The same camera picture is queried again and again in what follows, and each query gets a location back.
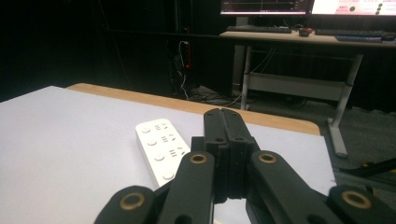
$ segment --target white power strip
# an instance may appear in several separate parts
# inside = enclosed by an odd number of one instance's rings
[[[155,119],[135,127],[141,151],[156,188],[172,180],[189,146],[168,119]]]

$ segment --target black keyboard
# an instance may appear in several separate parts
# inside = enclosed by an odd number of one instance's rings
[[[227,27],[227,31],[291,34],[291,29],[288,27],[266,27],[253,25],[229,26]]]
[[[349,35],[349,36],[367,36],[367,37],[381,37],[383,31],[357,31],[357,30],[328,30],[317,29],[315,35]]]

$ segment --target gray desk frame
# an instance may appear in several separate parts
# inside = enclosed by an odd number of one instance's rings
[[[396,45],[377,44],[377,43],[358,43],[358,42],[340,42],[333,36],[322,36],[312,34],[309,37],[299,37],[298,32],[291,34],[263,34],[263,33],[248,33],[248,32],[225,32],[222,36],[243,37],[261,39],[262,41],[284,41],[299,43],[324,44],[334,46],[362,46],[366,48],[396,48]],[[332,144],[334,146],[335,155],[341,158],[347,157],[347,149],[341,135],[339,124],[343,117],[347,101],[352,87],[354,85],[355,77],[358,74],[362,53],[356,53],[353,63],[349,70],[345,82],[316,80],[310,78],[300,77],[284,77],[277,75],[258,74],[250,71],[250,57],[251,46],[246,46],[246,61],[245,71],[242,86],[241,109],[247,109],[248,89],[259,91],[271,91],[278,93],[301,95],[306,97],[314,97],[319,99],[338,101],[336,114],[333,119],[328,119],[328,126],[332,136]]]

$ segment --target monitor screen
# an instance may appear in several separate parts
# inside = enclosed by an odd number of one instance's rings
[[[396,0],[315,0],[311,14],[395,16]]]
[[[308,0],[221,0],[221,15],[304,15]]]

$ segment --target round joint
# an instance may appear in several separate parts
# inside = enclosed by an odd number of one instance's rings
[[[194,154],[190,156],[190,161],[195,164],[201,164],[207,161],[207,156],[204,154]]]
[[[368,209],[372,207],[370,200],[366,196],[356,191],[347,190],[342,193],[342,197],[346,203],[349,203],[350,205],[357,208]]]
[[[265,163],[274,163],[276,162],[276,157],[269,153],[264,153],[259,155],[259,160]]]
[[[123,210],[134,210],[145,201],[145,196],[142,193],[134,192],[124,195],[120,201],[120,207]]]

